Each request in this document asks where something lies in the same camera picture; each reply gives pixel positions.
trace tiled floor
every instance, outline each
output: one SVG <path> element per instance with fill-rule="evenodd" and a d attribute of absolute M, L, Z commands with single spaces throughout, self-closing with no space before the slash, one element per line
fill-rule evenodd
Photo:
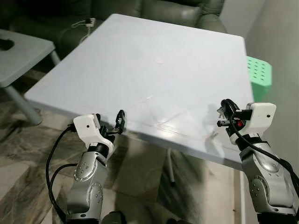
<path fill-rule="evenodd" d="M 17 83 L 22 92 L 24 85 L 34 83 L 23 79 Z M 45 111 L 41 114 L 44 122 L 30 126 L 0 92 L 0 224 L 60 223 L 48 199 L 44 169 L 61 133 L 58 129 L 68 119 Z M 233 169 L 172 151 L 176 180 L 172 187 L 165 149 L 136 140 L 133 134 L 129 139 L 119 137 L 117 145 L 108 162 L 102 217 L 120 210 L 128 224 L 165 224 L 168 218 L 192 224 L 236 223 L 239 208 L 234 203 Z M 66 134 L 53 156 L 51 172 L 62 164 L 78 162 L 84 149 L 75 133 Z M 63 170 L 54 184 L 57 202 L 64 210 L 72 170 Z"/>

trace green stool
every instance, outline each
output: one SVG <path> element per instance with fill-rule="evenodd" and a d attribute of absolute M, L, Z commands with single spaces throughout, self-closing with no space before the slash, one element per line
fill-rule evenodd
<path fill-rule="evenodd" d="M 250 82 L 255 102 L 260 102 L 272 85 L 272 66 L 265 61 L 247 57 Z"/>

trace white wall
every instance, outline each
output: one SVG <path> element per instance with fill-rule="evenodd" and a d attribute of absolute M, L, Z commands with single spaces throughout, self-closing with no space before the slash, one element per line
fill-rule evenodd
<path fill-rule="evenodd" d="M 229 34 L 246 37 L 265 0 L 225 0 L 220 19 Z"/>

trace table top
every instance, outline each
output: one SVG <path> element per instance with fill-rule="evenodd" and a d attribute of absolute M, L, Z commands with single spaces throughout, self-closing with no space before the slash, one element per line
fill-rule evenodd
<path fill-rule="evenodd" d="M 55 47 L 51 41 L 0 29 L 0 39 L 9 39 L 14 46 L 0 50 L 0 87 L 6 87 L 31 69 Z"/>
<path fill-rule="evenodd" d="M 74 118 L 100 113 L 127 133 L 241 168 L 216 122 L 222 99 L 252 102 L 244 39 L 113 14 L 26 94 L 35 107 Z"/>

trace red light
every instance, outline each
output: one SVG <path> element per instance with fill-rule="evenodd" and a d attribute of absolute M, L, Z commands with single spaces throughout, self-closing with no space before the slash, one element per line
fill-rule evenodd
<path fill-rule="evenodd" d="M 242 121 L 238 120 L 238 121 L 237 121 L 237 125 L 238 125 L 238 127 L 242 127 L 242 126 L 243 126 Z"/>

